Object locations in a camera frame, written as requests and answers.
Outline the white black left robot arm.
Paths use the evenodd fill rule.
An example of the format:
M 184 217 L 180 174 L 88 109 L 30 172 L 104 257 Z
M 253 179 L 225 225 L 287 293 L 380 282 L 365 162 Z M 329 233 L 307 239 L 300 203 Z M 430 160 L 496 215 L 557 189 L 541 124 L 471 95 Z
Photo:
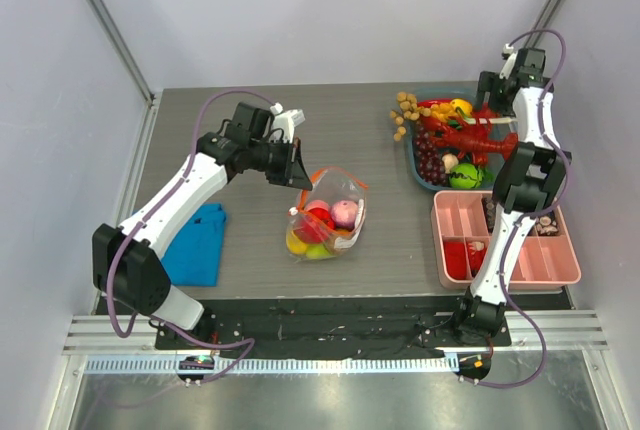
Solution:
M 94 232 L 94 286 L 111 303 L 177 326 L 190 348 L 205 347 L 213 325 L 204 306 L 171 282 L 161 260 L 189 218 L 238 174 L 257 171 L 272 185 L 312 189 L 295 135 L 304 120 L 300 109 L 241 102 L 218 131 L 198 134 L 184 164 L 146 205 Z

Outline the green toy apple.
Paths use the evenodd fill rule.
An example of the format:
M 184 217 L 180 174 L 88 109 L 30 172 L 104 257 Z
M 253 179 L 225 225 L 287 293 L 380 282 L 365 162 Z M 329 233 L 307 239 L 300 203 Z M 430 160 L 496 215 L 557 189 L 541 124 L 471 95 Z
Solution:
M 324 244 L 311 244 L 307 247 L 305 256 L 309 260 L 323 260 L 333 256 Z

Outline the purple toy onion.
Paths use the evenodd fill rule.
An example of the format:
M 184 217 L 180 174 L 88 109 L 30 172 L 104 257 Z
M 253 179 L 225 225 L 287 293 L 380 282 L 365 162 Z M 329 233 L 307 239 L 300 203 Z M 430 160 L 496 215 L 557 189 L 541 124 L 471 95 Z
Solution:
M 355 201 L 341 200 L 330 208 L 330 216 L 337 228 L 351 231 L 355 228 L 359 205 Z

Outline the orange toy fruit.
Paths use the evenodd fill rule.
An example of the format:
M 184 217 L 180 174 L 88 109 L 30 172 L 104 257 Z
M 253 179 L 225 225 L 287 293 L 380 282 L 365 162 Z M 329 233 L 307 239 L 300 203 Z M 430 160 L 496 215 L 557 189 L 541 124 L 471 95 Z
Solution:
M 326 242 L 327 249 L 333 254 L 342 253 L 354 245 L 350 232 L 336 232 Z

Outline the red toy bell pepper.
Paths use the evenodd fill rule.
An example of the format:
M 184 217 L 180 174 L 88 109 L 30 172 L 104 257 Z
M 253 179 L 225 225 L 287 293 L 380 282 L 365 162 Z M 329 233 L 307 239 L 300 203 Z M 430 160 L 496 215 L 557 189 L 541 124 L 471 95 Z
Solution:
M 319 244 L 327 241 L 335 230 L 330 218 L 319 219 L 310 212 L 302 211 L 293 224 L 293 232 L 307 244 Z

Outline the yellow toy pear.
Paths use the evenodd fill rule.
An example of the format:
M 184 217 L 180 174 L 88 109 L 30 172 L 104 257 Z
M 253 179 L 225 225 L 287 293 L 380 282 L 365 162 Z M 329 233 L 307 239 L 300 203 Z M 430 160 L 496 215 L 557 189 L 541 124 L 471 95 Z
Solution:
M 286 246 L 293 255 L 305 255 L 308 244 L 300 240 L 294 232 L 288 232 L 285 238 Z

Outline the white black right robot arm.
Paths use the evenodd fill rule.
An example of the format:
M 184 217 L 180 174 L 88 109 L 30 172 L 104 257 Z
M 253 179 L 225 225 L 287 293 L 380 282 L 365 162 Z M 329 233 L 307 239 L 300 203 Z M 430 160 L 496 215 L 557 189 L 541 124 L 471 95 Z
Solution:
M 555 209 L 570 155 L 555 136 L 553 81 L 544 76 L 542 49 L 502 51 L 500 72 L 483 72 L 476 102 L 517 120 L 517 142 L 493 184 L 496 220 L 482 265 L 452 315 L 451 332 L 465 345 L 480 345 L 504 327 L 509 284 L 520 250 L 537 217 Z

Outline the clear orange zip bag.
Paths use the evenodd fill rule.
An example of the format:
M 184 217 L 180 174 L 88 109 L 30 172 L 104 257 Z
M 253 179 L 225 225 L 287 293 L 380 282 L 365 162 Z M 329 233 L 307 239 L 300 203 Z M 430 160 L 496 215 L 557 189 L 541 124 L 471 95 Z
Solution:
M 363 229 L 368 186 L 346 170 L 331 166 L 311 177 L 289 209 L 285 244 L 299 260 L 319 261 L 348 252 Z

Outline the pink toy peach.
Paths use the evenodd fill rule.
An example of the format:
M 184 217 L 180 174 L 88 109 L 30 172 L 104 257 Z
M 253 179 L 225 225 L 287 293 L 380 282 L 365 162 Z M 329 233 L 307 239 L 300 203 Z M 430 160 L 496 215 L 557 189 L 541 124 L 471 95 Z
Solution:
M 305 211 L 310 212 L 319 219 L 327 219 L 331 217 L 330 205 L 323 200 L 312 200 L 305 206 Z

